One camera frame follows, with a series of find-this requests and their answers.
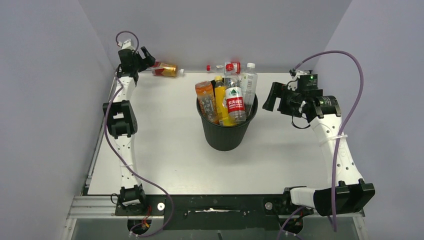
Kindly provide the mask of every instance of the bottle cap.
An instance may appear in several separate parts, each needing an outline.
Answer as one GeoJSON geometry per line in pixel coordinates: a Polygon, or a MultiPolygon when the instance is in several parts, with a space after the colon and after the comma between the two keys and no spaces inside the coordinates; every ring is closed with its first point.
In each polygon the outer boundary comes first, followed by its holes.
{"type": "Polygon", "coordinates": [[[234,71],[234,65],[232,63],[228,63],[227,65],[225,65],[225,70],[227,72],[234,71]]]}

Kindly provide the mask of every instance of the gray wall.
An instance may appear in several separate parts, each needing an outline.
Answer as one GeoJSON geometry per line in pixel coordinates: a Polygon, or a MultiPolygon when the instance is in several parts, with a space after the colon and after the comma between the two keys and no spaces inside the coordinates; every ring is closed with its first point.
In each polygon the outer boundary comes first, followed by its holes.
{"type": "Polygon", "coordinates": [[[79,0],[114,66],[115,35],[125,29],[158,60],[182,68],[234,58],[262,72],[288,70],[323,51],[351,1],[79,0]]]}
{"type": "Polygon", "coordinates": [[[77,0],[0,8],[0,239],[60,238],[113,68],[77,0]]]}
{"type": "MultiPolygon", "coordinates": [[[[354,54],[364,71],[363,97],[345,132],[376,188],[365,208],[371,239],[423,239],[423,10],[422,0],[353,0],[326,48],[354,54]]],[[[346,115],[359,86],[353,62],[322,56],[315,69],[346,115]]]]}

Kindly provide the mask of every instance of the black bucket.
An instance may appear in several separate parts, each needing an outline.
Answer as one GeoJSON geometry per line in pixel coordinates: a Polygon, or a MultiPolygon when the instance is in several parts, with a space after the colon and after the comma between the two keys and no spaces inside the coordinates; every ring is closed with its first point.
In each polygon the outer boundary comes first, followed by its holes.
{"type": "Polygon", "coordinates": [[[216,150],[230,151],[237,148],[237,146],[242,142],[246,130],[249,127],[249,123],[252,121],[256,115],[256,112],[258,111],[258,98],[255,94],[250,116],[247,117],[245,122],[237,126],[221,126],[210,122],[206,117],[203,116],[197,98],[196,105],[197,112],[201,117],[204,136],[206,137],[207,143],[216,150]]]}

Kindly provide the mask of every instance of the purple hose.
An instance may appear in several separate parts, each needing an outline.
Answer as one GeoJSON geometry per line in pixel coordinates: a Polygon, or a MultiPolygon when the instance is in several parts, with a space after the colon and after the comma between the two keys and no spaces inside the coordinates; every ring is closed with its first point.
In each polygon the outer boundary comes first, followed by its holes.
{"type": "MultiPolygon", "coordinates": [[[[279,232],[278,232],[278,235],[277,235],[277,240],[279,240],[280,239],[280,237],[281,237],[281,234],[283,234],[283,232],[284,232],[284,227],[287,225],[287,223],[290,221],[290,219],[292,219],[293,218],[293,216],[297,213],[297,212],[299,212],[300,210],[302,210],[302,209],[304,209],[304,206],[301,206],[301,207],[299,207],[298,209],[296,209],[296,211],[294,211],[292,214],[290,214],[290,216],[288,216],[288,218],[284,221],[284,223],[281,225],[281,228],[280,228],[280,230],[279,230],[279,232]]],[[[291,234],[291,235],[293,235],[293,236],[295,236],[295,237],[297,237],[298,239],[300,239],[300,240],[303,240],[303,238],[301,238],[301,236],[299,236],[299,235],[297,235],[297,234],[294,234],[294,233],[292,233],[292,232],[289,232],[289,231],[285,231],[286,233],[288,233],[288,234],[291,234]]]]}
{"type": "Polygon", "coordinates": [[[116,44],[118,44],[118,37],[119,37],[119,35],[124,34],[124,33],[131,34],[131,35],[133,35],[135,37],[135,39],[137,40],[137,47],[135,47],[135,51],[137,52],[139,50],[140,42],[139,42],[139,38],[137,37],[137,35],[135,35],[134,32],[132,32],[132,31],[124,30],[124,31],[118,32],[118,34],[115,36],[115,42],[116,42],[116,44]]]}
{"type": "MultiPolygon", "coordinates": [[[[350,53],[346,51],[340,51],[340,50],[331,50],[331,51],[323,51],[320,53],[317,53],[315,55],[312,55],[299,64],[297,64],[294,69],[297,70],[303,63],[306,61],[313,59],[315,57],[325,55],[325,54],[343,54],[351,58],[358,68],[359,71],[359,91],[356,96],[355,102],[353,103],[352,108],[350,109],[349,113],[347,114],[346,119],[341,123],[340,129],[338,130],[337,135],[341,135],[343,133],[343,130],[345,129],[346,124],[348,123],[349,119],[351,118],[352,114],[354,113],[355,109],[357,108],[357,105],[359,103],[359,100],[361,99],[362,91],[364,89],[364,73],[362,71],[362,67],[359,64],[359,61],[350,53]]],[[[332,212],[332,226],[334,232],[337,232],[337,221],[336,221],[336,168],[337,168],[337,154],[339,153],[339,145],[340,145],[340,138],[337,138],[335,140],[335,149],[334,149],[334,156],[332,159],[332,174],[331,174],[331,212],[332,212]]]]}
{"type": "MultiPolygon", "coordinates": [[[[119,92],[120,91],[122,91],[122,89],[124,89],[124,85],[122,84],[122,82],[119,80],[119,78],[116,78],[116,80],[118,81],[118,83],[120,84],[120,88],[115,92],[115,94],[112,96],[112,98],[110,99],[110,101],[109,101],[109,104],[107,105],[107,109],[106,109],[106,114],[105,114],[105,116],[109,116],[109,111],[111,110],[111,106],[112,106],[112,103],[113,103],[113,101],[114,101],[114,99],[117,97],[117,95],[119,94],[119,92]]],[[[154,182],[152,182],[152,181],[149,181],[149,180],[147,180],[146,178],[144,178],[144,177],[142,177],[142,176],[140,176],[140,175],[138,175],[134,170],[132,170],[131,168],[130,168],[130,166],[128,166],[128,164],[127,164],[127,162],[125,162],[125,160],[124,160],[124,158],[115,150],[115,148],[112,146],[112,143],[111,143],[111,141],[109,140],[109,135],[108,135],[108,118],[107,117],[105,117],[104,118],[104,137],[106,138],[106,141],[107,141],[107,144],[109,144],[109,147],[112,149],[112,151],[116,154],[116,156],[119,158],[119,160],[125,165],[125,167],[128,169],[128,171],[130,171],[132,174],[134,174],[134,176],[136,176],[137,178],[139,178],[139,179],[141,179],[141,180],[143,180],[144,182],[146,182],[146,183],[148,183],[148,184],[151,184],[151,185],[153,185],[153,186],[155,186],[155,187],[157,187],[158,189],[160,189],[162,192],[164,192],[165,193],[165,195],[166,195],[166,197],[169,199],[169,202],[171,203],[171,214],[169,215],[169,218],[166,220],[166,222],[157,230],[157,231],[155,231],[155,232],[152,232],[152,233],[150,233],[150,234],[147,234],[147,235],[139,235],[139,237],[141,237],[141,238],[145,238],[145,237],[150,237],[150,236],[153,236],[153,235],[156,235],[157,233],[159,233],[159,232],[161,232],[163,229],[164,229],[164,227],[171,221],[171,219],[172,219],[172,217],[173,217],[173,215],[174,215],[174,211],[175,211],[175,206],[174,206],[174,201],[173,201],[173,199],[172,199],[172,197],[171,197],[171,195],[165,190],[165,189],[163,189],[161,186],[159,186],[159,185],[157,185],[156,183],[154,183],[154,182]]],[[[132,226],[131,227],[131,229],[130,229],[130,231],[132,232],[133,231],[133,229],[135,228],[135,227],[137,227],[137,226],[140,226],[141,225],[141,223],[140,224],[136,224],[136,225],[134,225],[134,226],[132,226]]]]}

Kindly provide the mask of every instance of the purple cable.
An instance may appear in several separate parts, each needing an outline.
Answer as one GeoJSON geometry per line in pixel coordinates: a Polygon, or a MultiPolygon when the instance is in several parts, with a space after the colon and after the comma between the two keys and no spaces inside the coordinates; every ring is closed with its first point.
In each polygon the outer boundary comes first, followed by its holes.
{"type": "MultiPolygon", "coordinates": [[[[281,228],[280,228],[280,230],[279,230],[279,232],[278,232],[278,235],[277,235],[277,240],[279,240],[280,239],[280,237],[281,237],[281,234],[283,234],[283,232],[284,232],[284,227],[287,225],[287,223],[290,221],[290,219],[292,219],[293,218],[293,216],[297,213],[297,212],[299,212],[300,210],[302,210],[302,209],[304,209],[304,206],[301,206],[301,207],[299,207],[298,209],[296,209],[292,214],[290,214],[290,216],[288,216],[288,218],[284,221],[284,223],[281,225],[281,228]]],[[[297,237],[298,239],[300,239],[300,240],[303,240],[303,238],[301,238],[301,236],[299,236],[299,235],[297,235],[297,234],[294,234],[294,233],[292,233],[292,232],[289,232],[289,231],[285,231],[286,233],[289,233],[289,234],[291,234],[291,235],[293,235],[293,236],[295,236],[295,237],[297,237]]]]}
{"type": "MultiPolygon", "coordinates": [[[[299,64],[297,64],[294,69],[297,70],[303,63],[306,61],[313,59],[315,57],[325,55],[325,54],[343,54],[351,58],[358,68],[359,71],[359,91],[356,96],[355,102],[353,103],[352,108],[350,109],[349,113],[347,114],[346,119],[341,123],[340,129],[338,130],[338,136],[340,136],[343,133],[343,130],[345,129],[346,124],[348,123],[349,119],[351,118],[352,114],[354,113],[355,109],[357,108],[357,105],[359,103],[359,100],[361,99],[362,91],[364,89],[364,73],[362,71],[362,67],[359,64],[359,61],[350,53],[346,51],[340,51],[340,50],[331,50],[331,51],[323,51],[320,53],[317,53],[315,55],[312,55],[299,64]]],[[[335,149],[334,149],[334,156],[332,158],[332,174],[331,174],[331,212],[332,212],[332,226],[334,232],[337,232],[337,221],[336,221],[336,165],[337,165],[337,154],[339,153],[339,145],[340,145],[340,138],[337,138],[335,140],[335,149]]]]}
{"type": "Polygon", "coordinates": [[[133,35],[135,37],[135,39],[137,40],[137,47],[135,48],[135,51],[137,52],[139,50],[140,42],[139,42],[139,38],[137,37],[137,35],[135,35],[134,32],[132,32],[132,31],[124,30],[124,31],[118,32],[118,34],[115,36],[115,42],[116,42],[116,44],[118,44],[118,37],[119,37],[119,35],[124,34],[124,33],[131,34],[131,35],[133,35]]]}
{"type": "MultiPolygon", "coordinates": [[[[111,106],[112,106],[112,103],[113,103],[114,99],[117,97],[117,95],[119,94],[119,92],[122,91],[122,89],[124,89],[124,85],[119,80],[119,78],[116,78],[116,80],[120,84],[120,88],[115,92],[115,94],[110,99],[109,104],[107,105],[105,116],[109,116],[109,110],[111,110],[111,106]]],[[[163,189],[161,186],[157,185],[156,183],[154,183],[152,181],[149,181],[146,178],[138,175],[134,170],[132,170],[130,168],[130,166],[128,166],[127,162],[125,162],[124,158],[115,150],[115,148],[112,146],[111,141],[109,140],[109,136],[108,136],[108,122],[107,121],[108,121],[108,118],[105,117],[104,118],[104,137],[106,138],[107,144],[109,144],[109,147],[116,154],[116,156],[119,158],[119,160],[125,165],[125,167],[128,169],[128,171],[130,171],[132,174],[134,174],[134,176],[136,176],[137,178],[141,179],[142,181],[144,181],[144,182],[146,182],[148,184],[151,184],[151,185],[155,186],[156,188],[158,188],[162,192],[164,192],[165,195],[166,195],[166,197],[169,199],[169,202],[171,203],[171,208],[172,208],[171,214],[169,215],[169,218],[166,220],[166,222],[157,231],[152,232],[152,233],[147,234],[147,235],[138,235],[138,237],[145,238],[145,237],[150,237],[150,236],[156,235],[159,232],[161,232],[165,228],[165,226],[171,221],[171,219],[172,219],[172,217],[174,215],[174,211],[175,211],[174,201],[173,201],[171,195],[165,189],[163,189]]],[[[130,229],[130,231],[132,232],[134,228],[136,228],[136,227],[138,227],[140,225],[141,225],[141,223],[132,226],[131,229],[130,229]]]]}

